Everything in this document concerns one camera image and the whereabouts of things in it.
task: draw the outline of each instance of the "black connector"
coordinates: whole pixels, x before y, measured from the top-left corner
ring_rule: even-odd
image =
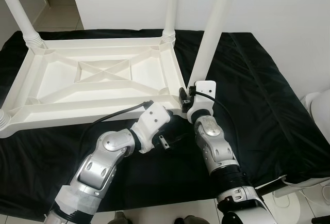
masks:
[[[154,103],[154,101],[152,101],[152,100],[150,100],[148,102],[143,102],[144,109],[148,109],[150,106],[152,106],[153,103]]]
[[[187,96],[186,91],[183,87],[179,90],[179,100],[180,100],[180,106],[183,113],[187,113],[188,110],[192,107],[193,100],[189,96]]]
[[[189,87],[189,95],[196,96],[196,87],[195,86]]]

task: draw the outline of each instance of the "tiled floor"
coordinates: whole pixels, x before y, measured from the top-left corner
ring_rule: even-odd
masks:
[[[314,218],[314,214],[306,198],[298,193],[297,197],[300,204],[300,218],[297,223],[310,224],[310,220]],[[202,217],[206,219],[210,224],[220,224],[220,221],[223,217],[222,213],[217,210],[217,202],[215,199],[125,210],[124,213],[127,218],[133,221],[133,224],[172,224],[176,218],[186,217],[188,215]],[[92,224],[107,224],[114,218],[114,214],[115,212],[97,213],[92,220]],[[0,224],[37,223],[41,222],[0,215]]]
[[[322,186],[318,184],[315,187],[303,189],[303,193],[309,199],[308,203],[317,217],[330,215],[330,202],[326,201],[322,196]],[[324,190],[326,198],[330,198],[330,188]]]
[[[71,31],[84,29],[75,0],[48,0],[50,9],[35,24],[37,31]]]

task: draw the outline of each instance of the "white wall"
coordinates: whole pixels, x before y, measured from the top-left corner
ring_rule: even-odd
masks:
[[[76,0],[85,29],[163,28],[166,0]],[[203,30],[213,0],[179,0],[177,29]],[[252,32],[298,97],[330,88],[330,0],[234,0],[225,31]]]
[[[32,23],[46,7],[46,0],[20,0],[20,2]],[[5,0],[0,0],[0,49],[17,30],[19,28]]]

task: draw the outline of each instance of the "white plastic part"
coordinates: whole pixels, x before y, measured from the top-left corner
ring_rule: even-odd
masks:
[[[185,84],[172,43],[161,38],[44,41],[30,48],[1,109],[0,138],[18,130],[90,123],[153,100],[182,115]],[[140,108],[111,120],[135,119]]]
[[[276,198],[273,193],[262,196],[277,224],[296,224],[300,217],[300,203],[296,193]]]
[[[246,224],[276,224],[274,217],[262,207],[245,208],[232,211],[237,214],[241,223]]]
[[[101,198],[80,191],[71,185],[63,185],[55,198],[60,209],[68,215],[77,210],[94,215],[101,200]]]
[[[322,94],[322,93],[321,92],[309,93],[306,96],[304,96],[300,101],[303,104],[303,106],[305,107],[305,109],[308,111],[308,113],[311,115],[311,117],[312,117],[311,109],[310,109],[311,103],[312,103],[313,99],[315,99],[320,94]]]
[[[290,184],[290,183],[286,183],[285,182],[285,178],[283,178],[283,182],[285,182],[286,184],[288,184],[288,186],[285,186],[281,189],[278,189],[276,191],[274,191],[274,196],[275,197],[282,197],[285,196],[287,194],[296,192],[298,190],[301,190],[303,188],[309,188],[312,186],[315,186],[319,183],[325,182],[327,180],[329,180],[330,178],[322,178],[322,179],[309,179],[306,180],[304,182],[298,183],[298,184]]]
[[[196,92],[201,92],[207,94],[213,98],[216,97],[216,83],[214,81],[197,81],[195,83]],[[213,104],[214,102],[211,99],[208,99],[204,96],[196,95],[194,97],[194,102],[192,107],[187,112],[187,118],[190,123],[192,123],[191,116],[200,109],[206,109],[213,116]]]
[[[159,103],[153,103],[134,123],[131,130],[135,132],[141,142],[140,153],[147,153],[154,145],[152,139],[159,129],[170,121],[171,117]]]
[[[0,129],[6,126],[10,121],[10,116],[0,109]]]
[[[323,187],[323,186],[326,186],[326,185],[330,185],[330,179],[327,180],[327,181],[324,181],[322,183],[320,183],[320,185]]]
[[[175,29],[177,2],[178,0],[167,0],[166,22],[162,35],[163,42],[175,41],[174,29]]]
[[[201,46],[192,70],[189,86],[196,81],[203,81],[210,68],[214,53],[219,43],[233,0],[216,0],[205,28]]]
[[[317,95],[312,100],[310,111],[314,122],[330,143],[330,90]]]
[[[23,38],[28,47],[43,46],[43,41],[33,28],[19,0],[5,0],[18,26],[20,27]]]

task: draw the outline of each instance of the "power cord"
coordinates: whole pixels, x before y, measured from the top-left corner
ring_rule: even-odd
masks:
[[[297,187],[297,186],[293,186],[293,184],[291,184],[291,183],[286,182],[284,177],[282,177],[281,180],[282,180],[282,182],[285,183],[286,185],[288,185],[288,186],[290,186],[290,187],[292,187],[292,188],[295,188],[295,189],[299,189],[299,192],[300,192],[304,197],[306,197],[307,200],[309,200],[310,202],[314,203],[314,204],[317,205],[317,206],[320,206],[320,207],[323,207],[323,208],[326,208],[327,210],[329,210],[327,207],[325,207],[325,206],[323,206],[323,205],[320,205],[320,204],[318,204],[317,202],[314,202],[314,201],[310,200],[310,199],[309,199],[309,198],[303,193],[303,191],[302,191],[302,190],[305,189],[305,188],[313,188],[313,187],[315,187],[315,186],[317,186],[317,185],[319,185],[319,184],[314,184],[314,185],[311,185],[311,186],[305,186],[305,187]],[[326,201],[325,204],[329,206],[329,204],[327,204],[327,203],[330,203],[330,199],[329,199],[328,197],[325,196],[325,192],[324,192],[324,190],[325,190],[327,187],[330,187],[330,185],[325,185],[325,186],[322,187],[322,196],[323,196],[324,200]]]
[[[78,152],[78,166],[79,166],[79,163],[80,163],[80,158],[82,157],[81,155],[81,151],[82,151],[82,148],[83,148],[83,141],[84,141],[84,137],[85,135],[87,134],[88,131],[91,130],[92,127],[94,127],[96,124],[100,123],[100,122],[103,122],[105,120],[108,120],[109,118],[112,118],[112,117],[115,117],[115,116],[118,116],[118,115],[121,115],[123,113],[126,113],[126,112],[130,112],[132,110],[135,110],[135,109],[138,109],[140,107],[145,107],[146,109],[150,107],[150,105],[152,105],[154,102],[153,101],[148,101],[148,102],[143,102],[141,104],[138,104],[136,106],[133,106],[131,108],[128,108],[128,109],[123,109],[123,110],[120,110],[116,113],[113,113],[113,114],[109,114],[105,117],[102,117],[98,120],[96,120],[95,122],[92,122],[90,125],[88,125],[84,131],[82,132],[81,136],[80,136],[80,139],[79,139],[79,152]]]
[[[236,125],[234,123],[233,117],[231,116],[231,114],[230,114],[229,110],[226,108],[226,106],[224,106],[223,103],[221,103],[219,100],[217,100],[217,99],[215,99],[215,98],[213,98],[213,97],[211,97],[211,96],[209,96],[209,95],[207,95],[205,93],[202,93],[202,92],[199,92],[199,91],[194,91],[193,93],[196,94],[196,95],[200,95],[200,96],[206,97],[208,99],[211,99],[213,102],[219,104],[226,111],[227,115],[230,118],[230,121],[232,122],[232,126],[233,126],[234,131],[235,131],[235,142],[236,142],[236,146],[238,146],[238,132],[237,132],[237,128],[236,128]]]

